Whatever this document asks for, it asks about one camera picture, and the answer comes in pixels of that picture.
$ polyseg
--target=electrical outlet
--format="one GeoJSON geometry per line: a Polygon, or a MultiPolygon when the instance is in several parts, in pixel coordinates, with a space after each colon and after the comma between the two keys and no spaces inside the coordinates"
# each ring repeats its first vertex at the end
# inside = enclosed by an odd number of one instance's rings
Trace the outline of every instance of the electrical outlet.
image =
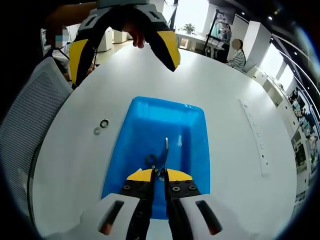
{"type": "Polygon", "coordinates": [[[249,121],[253,137],[256,143],[256,147],[259,154],[260,166],[261,166],[261,175],[266,177],[270,174],[270,164],[268,161],[268,155],[266,153],[265,145],[263,143],[263,137],[259,131],[259,124],[255,119],[254,113],[249,107],[249,104],[245,101],[239,99],[239,102],[242,106],[242,109],[246,115],[247,120],[249,121]]]}

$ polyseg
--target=gray mesh chair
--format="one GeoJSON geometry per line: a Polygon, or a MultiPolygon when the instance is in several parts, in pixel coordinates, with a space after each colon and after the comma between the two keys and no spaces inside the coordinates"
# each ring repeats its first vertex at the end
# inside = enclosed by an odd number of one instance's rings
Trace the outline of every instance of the gray mesh chair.
{"type": "Polygon", "coordinates": [[[32,189],[26,181],[34,172],[52,121],[71,93],[71,86],[48,57],[34,69],[0,127],[2,164],[16,202],[26,215],[30,212],[27,189],[32,189]]]}

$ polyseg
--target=hand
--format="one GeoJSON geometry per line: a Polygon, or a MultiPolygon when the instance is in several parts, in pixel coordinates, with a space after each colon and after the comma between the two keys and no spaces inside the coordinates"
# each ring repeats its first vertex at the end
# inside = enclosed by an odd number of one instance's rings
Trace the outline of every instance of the hand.
{"type": "Polygon", "coordinates": [[[142,49],[145,46],[145,37],[133,23],[125,23],[122,31],[129,33],[133,38],[133,46],[142,49]]]}
{"type": "Polygon", "coordinates": [[[88,76],[90,73],[92,73],[92,68],[89,68],[88,71],[86,72],[86,75],[88,76]]]}

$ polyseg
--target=window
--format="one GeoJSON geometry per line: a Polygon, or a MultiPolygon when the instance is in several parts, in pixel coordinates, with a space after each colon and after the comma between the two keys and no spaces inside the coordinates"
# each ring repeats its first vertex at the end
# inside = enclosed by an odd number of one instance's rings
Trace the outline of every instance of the window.
{"type": "Polygon", "coordinates": [[[196,32],[202,32],[208,9],[208,0],[179,0],[174,21],[175,28],[178,30],[185,24],[193,24],[196,32]]]}
{"type": "Polygon", "coordinates": [[[286,91],[292,81],[294,80],[294,73],[291,71],[289,65],[287,65],[279,78],[279,83],[283,85],[283,89],[286,91]]]}
{"type": "Polygon", "coordinates": [[[281,53],[271,43],[259,68],[270,77],[276,78],[283,61],[281,53]]]}

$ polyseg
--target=white counter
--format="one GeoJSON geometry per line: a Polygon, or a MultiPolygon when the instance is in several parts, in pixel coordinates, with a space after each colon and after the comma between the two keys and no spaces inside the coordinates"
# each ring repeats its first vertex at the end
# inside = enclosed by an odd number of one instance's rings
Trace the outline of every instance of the white counter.
{"type": "MultiPolygon", "coordinates": [[[[297,175],[285,125],[264,89],[239,71],[181,50],[169,71],[152,53],[126,46],[78,87],[55,117],[34,174],[33,209],[42,235],[63,232],[101,198],[122,121],[136,96],[203,109],[210,154],[210,192],[249,233],[273,236],[293,212],[297,175]],[[270,174],[262,177],[252,129],[240,106],[246,101],[263,137],[270,174]],[[109,126],[94,135],[102,119],[109,126]]],[[[224,238],[224,231],[216,239],[224,238]]],[[[167,220],[152,219],[148,239],[170,239],[167,220]]]]}

